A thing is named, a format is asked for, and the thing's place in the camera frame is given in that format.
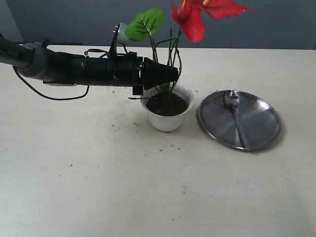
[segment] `table surface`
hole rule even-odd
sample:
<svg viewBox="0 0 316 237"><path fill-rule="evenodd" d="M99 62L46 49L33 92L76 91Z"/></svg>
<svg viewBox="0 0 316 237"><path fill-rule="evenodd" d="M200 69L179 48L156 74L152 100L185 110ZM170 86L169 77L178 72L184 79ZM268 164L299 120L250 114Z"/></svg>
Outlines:
<svg viewBox="0 0 316 237"><path fill-rule="evenodd" d="M128 100L131 88L92 87L80 100L49 101L0 65L0 236L316 236L316 51L181 54L180 83L196 103L171 133L149 124L141 103ZM56 97L85 91L31 83ZM196 110L222 89L271 104L280 139L247 153L202 132Z"/></svg>

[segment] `green leaf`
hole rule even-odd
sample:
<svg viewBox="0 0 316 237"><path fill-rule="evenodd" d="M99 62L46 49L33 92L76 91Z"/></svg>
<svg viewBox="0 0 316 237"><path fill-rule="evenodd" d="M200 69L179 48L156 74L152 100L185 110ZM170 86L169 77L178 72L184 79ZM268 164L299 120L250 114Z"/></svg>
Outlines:
<svg viewBox="0 0 316 237"><path fill-rule="evenodd" d="M125 34L131 41L143 41L160 30L163 19L163 11L160 8L138 13L134 21L127 26Z"/></svg>

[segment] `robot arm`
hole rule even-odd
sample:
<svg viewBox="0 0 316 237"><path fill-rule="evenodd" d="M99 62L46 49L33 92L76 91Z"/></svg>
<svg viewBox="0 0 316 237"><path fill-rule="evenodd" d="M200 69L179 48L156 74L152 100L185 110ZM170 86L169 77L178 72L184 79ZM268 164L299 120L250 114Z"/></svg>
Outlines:
<svg viewBox="0 0 316 237"><path fill-rule="evenodd" d="M143 90L177 81L176 68L159 64L136 52L117 54L117 42L126 43L125 24L114 31L109 52L92 49L84 55L54 52L45 43L23 46L0 37L0 62L10 64L18 74L42 80L48 85L98 85L133 87L133 95ZM103 52L100 58L88 57L88 52Z"/></svg>

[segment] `soil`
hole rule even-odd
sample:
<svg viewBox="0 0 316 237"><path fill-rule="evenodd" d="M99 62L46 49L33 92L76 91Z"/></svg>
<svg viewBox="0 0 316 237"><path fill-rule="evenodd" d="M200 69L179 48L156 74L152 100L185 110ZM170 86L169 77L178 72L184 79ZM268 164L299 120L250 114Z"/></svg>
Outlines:
<svg viewBox="0 0 316 237"><path fill-rule="evenodd" d="M165 106L159 99L159 95L151 97L147 102L147 108L161 116L176 116L187 110L188 105L184 99L172 93L168 106Z"/></svg>

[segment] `white potted plant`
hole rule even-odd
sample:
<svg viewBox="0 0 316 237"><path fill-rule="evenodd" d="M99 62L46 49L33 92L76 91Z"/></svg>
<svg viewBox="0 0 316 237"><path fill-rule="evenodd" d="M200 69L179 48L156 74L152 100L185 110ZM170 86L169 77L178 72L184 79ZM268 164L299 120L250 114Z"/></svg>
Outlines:
<svg viewBox="0 0 316 237"><path fill-rule="evenodd" d="M149 40L153 61L159 63L157 47L163 43L168 45L167 67L174 67L176 60L179 64L179 77L182 71L179 40L184 33L191 42L199 42L204 35L201 11L206 11L211 17L220 19L227 16L238 16L250 8L238 5L233 0L182 0L179 9L172 1L171 15L180 26L176 36L170 28L169 38L156 42L153 34L163 25L164 15L160 8L152 8L138 13L126 30L126 36L132 41ZM147 111L150 123L160 131L169 132L181 126L185 115L194 105L194 95L178 81L165 83L144 92L140 98Z"/></svg>

